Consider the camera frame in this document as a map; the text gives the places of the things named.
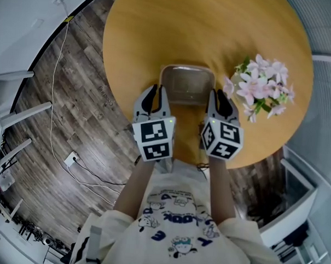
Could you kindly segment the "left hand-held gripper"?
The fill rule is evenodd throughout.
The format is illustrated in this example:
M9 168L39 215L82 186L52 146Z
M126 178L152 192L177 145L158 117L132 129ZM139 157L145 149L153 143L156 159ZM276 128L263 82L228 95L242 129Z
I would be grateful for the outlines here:
M136 99L133 107L135 119L149 117L157 89L157 84L152 85ZM163 85L159 88L159 106L156 115L161 119L132 124L133 136L144 162L159 162L173 157L176 117L170 116L170 105Z

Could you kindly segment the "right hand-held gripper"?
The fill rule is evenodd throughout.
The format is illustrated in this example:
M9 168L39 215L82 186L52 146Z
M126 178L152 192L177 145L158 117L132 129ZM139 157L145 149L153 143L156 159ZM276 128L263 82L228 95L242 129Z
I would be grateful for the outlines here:
M201 132L206 155L220 160L231 160L243 147L244 130L235 103L222 90L210 91L204 128Z

